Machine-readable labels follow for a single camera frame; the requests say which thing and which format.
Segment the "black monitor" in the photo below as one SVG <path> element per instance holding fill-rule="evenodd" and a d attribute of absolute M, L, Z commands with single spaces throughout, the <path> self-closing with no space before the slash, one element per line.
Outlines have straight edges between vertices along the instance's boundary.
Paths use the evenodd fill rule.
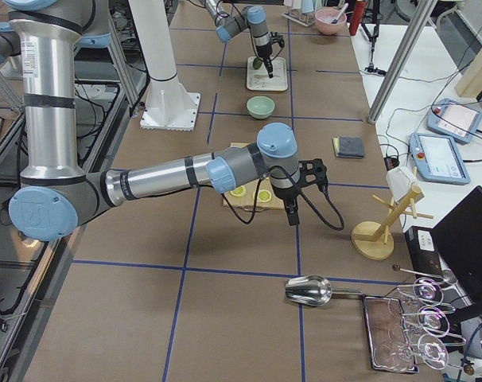
<path fill-rule="evenodd" d="M 430 234 L 473 302 L 451 315 L 451 321 L 462 322 L 482 315 L 482 187 L 471 191 Z"/>

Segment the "green bowl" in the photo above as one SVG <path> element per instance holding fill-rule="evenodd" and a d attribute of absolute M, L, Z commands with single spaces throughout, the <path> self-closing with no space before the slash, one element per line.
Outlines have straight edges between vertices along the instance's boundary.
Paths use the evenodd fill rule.
<path fill-rule="evenodd" d="M 273 114 L 274 101 L 264 95 L 257 95 L 248 100 L 247 109 L 255 119 L 266 119 Z"/>

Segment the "bowl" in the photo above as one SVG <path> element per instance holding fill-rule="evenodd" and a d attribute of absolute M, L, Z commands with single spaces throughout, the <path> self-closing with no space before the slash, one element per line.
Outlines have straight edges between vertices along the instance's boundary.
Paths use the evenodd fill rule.
<path fill-rule="evenodd" d="M 257 95 L 248 100 L 247 109 L 255 119 L 266 119 L 273 114 L 274 101 L 264 95 Z"/>
<path fill-rule="evenodd" d="M 341 31 L 347 22 L 347 16 L 342 14 L 336 24 L 332 24 L 333 20 L 340 11 L 337 8 L 322 8 L 315 13 L 315 26 L 319 32 L 326 35 L 332 35 Z"/>

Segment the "tablet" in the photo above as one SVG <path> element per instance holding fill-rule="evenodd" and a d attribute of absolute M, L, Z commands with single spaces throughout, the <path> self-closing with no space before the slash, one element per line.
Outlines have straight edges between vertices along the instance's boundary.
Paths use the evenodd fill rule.
<path fill-rule="evenodd" d="M 467 185 L 471 178 L 453 137 L 446 135 L 410 135 L 410 154 L 418 172 L 426 181 Z"/>
<path fill-rule="evenodd" d="M 481 119 L 482 111 L 444 98 L 429 111 L 426 125 L 430 130 L 449 135 L 459 143 L 469 143 Z"/>

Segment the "white table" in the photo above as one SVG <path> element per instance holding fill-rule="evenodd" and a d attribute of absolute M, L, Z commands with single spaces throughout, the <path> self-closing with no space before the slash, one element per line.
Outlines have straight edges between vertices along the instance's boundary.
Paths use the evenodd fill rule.
<path fill-rule="evenodd" d="M 383 70 L 389 68 L 405 31 L 406 26 L 380 26 L 379 38 L 375 44 L 374 55 L 374 65 L 377 68 Z M 358 30 L 358 33 L 352 37 L 352 44 L 359 68 L 361 71 L 364 71 L 370 60 L 371 44 L 361 28 Z M 425 27 L 418 42 L 414 46 L 413 52 L 410 54 L 410 58 L 401 73 L 401 77 L 436 80 L 447 77 L 456 70 L 457 66 L 449 56 L 448 51 L 434 29 L 432 27 Z M 456 76 L 438 99 L 447 97 L 457 100 L 460 103 L 476 102 L 475 99 L 462 99 L 458 97 L 454 87 L 460 78 L 460 74 Z M 363 76 L 363 85 L 370 105 L 372 105 L 382 82 L 383 77 L 381 76 Z M 415 131 L 427 132 L 426 121 L 423 117 L 430 109 L 428 106 L 434 102 L 437 94 L 439 94 L 445 86 L 446 82 L 447 80 L 439 80 L 433 83 L 425 83 L 399 79 L 375 125 L 377 134 L 380 134 L 380 143 L 388 143 L 389 139 L 389 143 L 395 146 L 400 154 L 405 154 L 407 150 L 406 145 L 393 138 L 385 138 L 391 115 L 397 108 L 411 110 L 423 109 L 420 112 L 396 111 L 391 120 L 389 133 L 404 142 L 409 142 L 409 135 L 411 133 Z M 463 159 L 482 158 L 482 140 L 477 137 L 474 137 L 468 145 L 458 145 L 458 147 Z M 381 149 L 383 153 L 386 152 L 385 146 L 381 146 Z M 395 153 L 391 148 L 388 152 L 389 154 Z M 400 160 L 401 163 L 406 163 L 405 156 L 400 157 Z M 410 168 L 414 166 L 412 158 L 409 158 L 407 165 Z M 431 214 L 434 218 L 432 220 L 423 218 L 413 220 L 412 218 L 407 218 L 404 230 L 407 230 L 411 225 L 432 228 L 474 187 L 477 185 L 482 186 L 482 162 L 467 163 L 466 168 L 471 178 L 471 183 L 468 185 L 446 185 L 420 181 L 419 185 L 425 197 L 418 203 L 417 210 L 422 213 Z M 460 358 L 461 355 L 458 352 L 451 353 L 450 363 L 460 364 Z M 481 366 L 482 360 L 475 362 L 475 369 Z M 455 368 L 448 368 L 446 372 L 450 377 L 457 377 L 457 370 Z M 474 376 L 466 376 L 465 373 L 463 373 L 462 380 L 474 380 Z"/>

